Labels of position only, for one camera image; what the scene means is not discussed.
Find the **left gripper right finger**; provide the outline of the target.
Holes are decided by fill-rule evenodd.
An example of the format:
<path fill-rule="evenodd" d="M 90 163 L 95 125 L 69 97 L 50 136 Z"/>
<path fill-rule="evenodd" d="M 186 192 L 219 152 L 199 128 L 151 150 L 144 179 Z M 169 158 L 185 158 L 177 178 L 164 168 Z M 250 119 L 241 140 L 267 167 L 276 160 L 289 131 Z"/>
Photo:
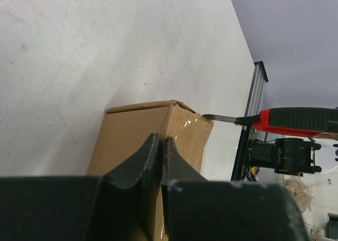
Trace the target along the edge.
<path fill-rule="evenodd" d="M 276 183 L 209 181 L 164 144 L 162 196 L 169 240 L 307 240 L 299 208 Z"/>

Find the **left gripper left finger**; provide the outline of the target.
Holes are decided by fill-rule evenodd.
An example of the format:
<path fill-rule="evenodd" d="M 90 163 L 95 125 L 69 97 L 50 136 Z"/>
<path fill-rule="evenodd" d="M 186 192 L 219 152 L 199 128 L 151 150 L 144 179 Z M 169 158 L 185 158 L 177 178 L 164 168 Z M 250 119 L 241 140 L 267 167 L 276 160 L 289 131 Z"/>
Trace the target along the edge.
<path fill-rule="evenodd" d="M 156 133 L 102 176 L 1 178 L 1 240 L 153 240 L 159 188 Z"/>

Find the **brown cardboard express box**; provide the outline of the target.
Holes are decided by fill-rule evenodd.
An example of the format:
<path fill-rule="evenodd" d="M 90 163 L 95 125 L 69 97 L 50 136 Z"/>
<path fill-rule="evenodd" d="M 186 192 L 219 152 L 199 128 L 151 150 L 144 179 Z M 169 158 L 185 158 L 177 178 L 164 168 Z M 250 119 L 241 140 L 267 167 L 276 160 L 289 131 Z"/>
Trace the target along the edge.
<path fill-rule="evenodd" d="M 100 181 L 90 240 L 202 240 L 198 189 L 213 124 L 178 101 L 108 109 L 87 173 Z"/>

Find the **red black utility knife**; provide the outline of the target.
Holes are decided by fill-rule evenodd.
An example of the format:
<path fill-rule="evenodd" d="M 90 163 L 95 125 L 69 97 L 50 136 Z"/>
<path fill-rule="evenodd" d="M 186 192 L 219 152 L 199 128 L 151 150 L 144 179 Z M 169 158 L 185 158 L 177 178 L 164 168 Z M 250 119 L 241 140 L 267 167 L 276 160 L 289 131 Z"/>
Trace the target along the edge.
<path fill-rule="evenodd" d="M 203 117 L 268 133 L 337 140 L 337 109 L 281 107 L 265 109 L 253 116 L 204 114 Z"/>

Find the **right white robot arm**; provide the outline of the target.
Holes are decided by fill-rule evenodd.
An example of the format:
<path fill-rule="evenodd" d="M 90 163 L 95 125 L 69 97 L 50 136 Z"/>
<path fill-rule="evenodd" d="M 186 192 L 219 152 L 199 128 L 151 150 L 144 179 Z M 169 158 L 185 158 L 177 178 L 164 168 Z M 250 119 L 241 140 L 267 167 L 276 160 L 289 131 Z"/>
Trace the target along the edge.
<path fill-rule="evenodd" d="M 337 144 L 277 138 L 272 143 L 252 141 L 247 149 L 247 165 L 273 169 L 275 173 L 301 177 L 303 174 L 336 173 Z"/>

